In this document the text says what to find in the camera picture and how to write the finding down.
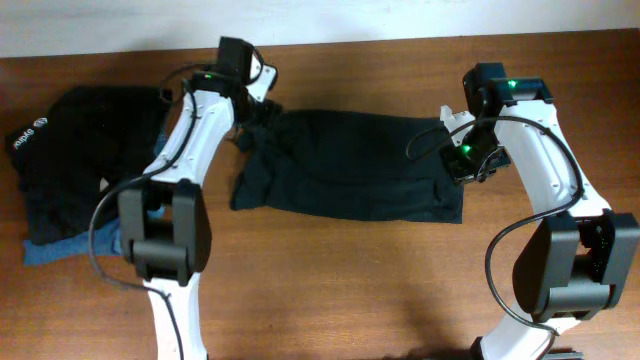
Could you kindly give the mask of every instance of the folded clothing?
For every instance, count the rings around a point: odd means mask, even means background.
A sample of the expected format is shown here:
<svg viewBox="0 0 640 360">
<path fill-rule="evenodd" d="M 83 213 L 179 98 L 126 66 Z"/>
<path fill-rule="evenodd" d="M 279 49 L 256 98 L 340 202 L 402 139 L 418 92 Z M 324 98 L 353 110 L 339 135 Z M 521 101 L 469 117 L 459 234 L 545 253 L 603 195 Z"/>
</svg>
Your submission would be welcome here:
<svg viewBox="0 0 640 360">
<path fill-rule="evenodd" d="M 282 114 L 245 131 L 241 151 L 253 149 L 238 176 L 233 210 L 271 206 L 303 214 L 364 221 L 462 222 L 463 188 L 438 152 L 405 157 L 417 133 L 441 127 L 414 144 L 416 152 L 446 136 L 437 119 L 324 110 Z"/>
<path fill-rule="evenodd" d="M 33 244 L 88 229 L 98 201 L 113 186 L 142 173 L 169 106 L 150 87 L 76 87 L 47 116 L 6 137 L 20 175 Z M 101 189 L 101 182 L 108 186 Z M 116 217 L 115 203 L 99 227 Z"/>
</svg>

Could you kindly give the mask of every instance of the black t-shirt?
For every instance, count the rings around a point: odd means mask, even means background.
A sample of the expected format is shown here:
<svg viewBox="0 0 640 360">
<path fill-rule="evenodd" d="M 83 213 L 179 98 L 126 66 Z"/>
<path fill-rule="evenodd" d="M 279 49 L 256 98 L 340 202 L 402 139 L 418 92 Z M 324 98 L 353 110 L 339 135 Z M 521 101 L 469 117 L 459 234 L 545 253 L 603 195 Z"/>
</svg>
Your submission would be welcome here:
<svg viewBox="0 0 640 360">
<path fill-rule="evenodd" d="M 463 188 L 453 183 L 438 152 L 405 157 L 417 133 L 444 127 L 411 119 L 323 110 L 293 111 L 238 139 L 253 149 L 236 180 L 234 210 L 271 206 L 304 214 L 364 221 L 404 219 L 462 222 Z M 446 136 L 434 131 L 422 152 Z"/>
<path fill-rule="evenodd" d="M 8 135 L 6 150 L 20 175 L 33 243 L 86 231 L 105 191 L 141 174 L 154 159 L 167 110 L 155 88 L 76 87 L 46 118 Z M 105 191 L 102 179 L 109 184 Z M 115 207 L 101 222 L 113 217 Z"/>
</svg>

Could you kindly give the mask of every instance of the wooden surface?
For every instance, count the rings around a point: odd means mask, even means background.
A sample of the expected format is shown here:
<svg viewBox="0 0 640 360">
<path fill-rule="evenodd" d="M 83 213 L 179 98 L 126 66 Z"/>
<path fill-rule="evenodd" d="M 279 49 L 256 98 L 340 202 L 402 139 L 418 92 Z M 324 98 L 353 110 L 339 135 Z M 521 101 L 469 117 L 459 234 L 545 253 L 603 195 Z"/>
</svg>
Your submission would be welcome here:
<svg viewBox="0 0 640 360">
<path fill-rule="evenodd" d="M 461 78 L 478 61 L 513 76 L 540 75 L 591 183 L 618 212 L 640 217 L 640 34 L 637 30 L 271 47 L 271 98 L 288 109 L 399 116 L 466 109 Z M 154 84 L 212 50 L 0 60 L 3 134 L 45 114 L 75 84 Z M 363 223 L 262 208 L 229 209 L 244 158 L 219 149 L 204 186 L 213 229 L 200 290 L 211 358 L 374 359 L 412 349 L 467 348 L 502 317 L 483 257 L 503 226 L 531 213 L 515 167 L 467 186 L 464 224 Z M 28 235 L 16 175 L 0 156 L 0 358 L 152 359 L 146 295 L 98 281 L 85 256 L 25 268 Z M 533 228 L 496 251 L 499 290 L 513 301 L 511 268 Z M 133 279 L 122 259 L 103 260 Z M 559 346 L 590 359 L 640 352 L 640 259 L 618 307 L 570 331 Z"/>
</svg>

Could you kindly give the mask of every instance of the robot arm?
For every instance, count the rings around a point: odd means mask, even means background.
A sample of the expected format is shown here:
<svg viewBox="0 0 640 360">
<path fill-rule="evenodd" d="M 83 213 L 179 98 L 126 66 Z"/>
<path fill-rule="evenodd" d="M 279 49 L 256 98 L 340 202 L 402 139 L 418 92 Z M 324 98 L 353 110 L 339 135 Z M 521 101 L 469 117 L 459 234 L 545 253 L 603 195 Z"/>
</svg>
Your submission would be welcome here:
<svg viewBox="0 0 640 360">
<path fill-rule="evenodd" d="M 216 72 L 193 75 L 189 82 L 193 94 L 185 95 L 167 144 L 145 173 L 160 169 L 184 146 L 180 157 L 144 187 L 125 190 L 118 197 L 123 255 L 135 265 L 145 286 L 169 295 L 175 318 L 174 324 L 165 301 L 148 292 L 158 359 L 207 358 L 200 334 L 198 285 L 211 250 L 211 230 L 201 187 L 224 135 L 263 106 L 277 77 L 277 70 L 242 40 L 222 38 L 219 49 Z M 145 215 L 146 209 L 160 204 L 172 207 L 171 221 Z"/>
<path fill-rule="evenodd" d="M 569 148 L 553 98 L 541 79 L 507 79 L 501 64 L 478 64 L 463 84 L 470 112 L 454 115 L 446 106 L 441 111 L 450 132 L 475 116 L 511 116 L 548 128 Z M 569 203 L 577 181 L 558 144 L 538 128 L 499 119 L 458 133 L 452 145 L 441 151 L 454 179 L 482 182 L 509 164 L 508 153 L 534 213 Z M 566 213 L 539 222 L 513 270 L 517 303 L 512 310 L 557 333 L 617 304 L 640 237 L 631 214 L 614 214 L 581 169 L 578 176 L 584 187 L 582 197 Z M 576 255 L 580 243 L 590 249 L 588 254 Z M 484 360 L 539 359 L 553 338 L 547 330 L 505 315 L 497 328 L 476 341 L 472 352 Z"/>
</svg>

